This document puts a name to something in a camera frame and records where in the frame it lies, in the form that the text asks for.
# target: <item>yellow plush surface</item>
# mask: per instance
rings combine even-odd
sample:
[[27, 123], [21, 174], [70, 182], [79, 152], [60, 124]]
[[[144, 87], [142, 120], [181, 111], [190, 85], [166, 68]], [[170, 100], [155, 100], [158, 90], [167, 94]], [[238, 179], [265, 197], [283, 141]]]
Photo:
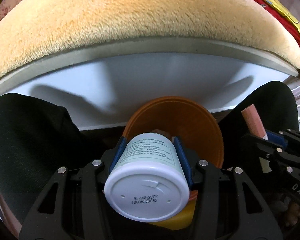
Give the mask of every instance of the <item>yellow plush surface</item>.
[[253, 0], [23, 0], [0, 22], [0, 77], [66, 49], [150, 36], [234, 42], [300, 68], [295, 39]]

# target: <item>silver bolt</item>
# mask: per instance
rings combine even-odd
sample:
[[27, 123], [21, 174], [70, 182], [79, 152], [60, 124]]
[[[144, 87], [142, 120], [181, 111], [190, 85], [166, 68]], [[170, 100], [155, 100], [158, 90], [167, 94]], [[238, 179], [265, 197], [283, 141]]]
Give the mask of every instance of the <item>silver bolt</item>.
[[293, 172], [293, 168], [290, 167], [290, 166], [288, 166], [288, 167], [287, 167], [287, 172], [289, 172], [289, 173]]
[[96, 159], [96, 160], [94, 160], [94, 161], [92, 162], [92, 165], [93, 165], [93, 166], [99, 166], [99, 165], [101, 165], [101, 163], [102, 163], [101, 160]]
[[235, 167], [234, 168], [235, 173], [241, 174], [243, 170], [240, 167]]
[[201, 166], [207, 166], [208, 165], [208, 162], [206, 160], [199, 160], [199, 164]]
[[60, 168], [58, 169], [58, 173], [60, 173], [60, 174], [65, 173], [66, 170], [67, 170], [66, 167], [60, 167]]

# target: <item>white container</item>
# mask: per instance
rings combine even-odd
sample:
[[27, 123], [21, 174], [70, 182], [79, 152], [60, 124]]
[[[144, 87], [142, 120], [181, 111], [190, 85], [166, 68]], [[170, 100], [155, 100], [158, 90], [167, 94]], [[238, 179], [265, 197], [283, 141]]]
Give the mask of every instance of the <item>white container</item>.
[[157, 133], [133, 138], [105, 184], [108, 203], [132, 220], [157, 222], [178, 214], [189, 187], [172, 142]]

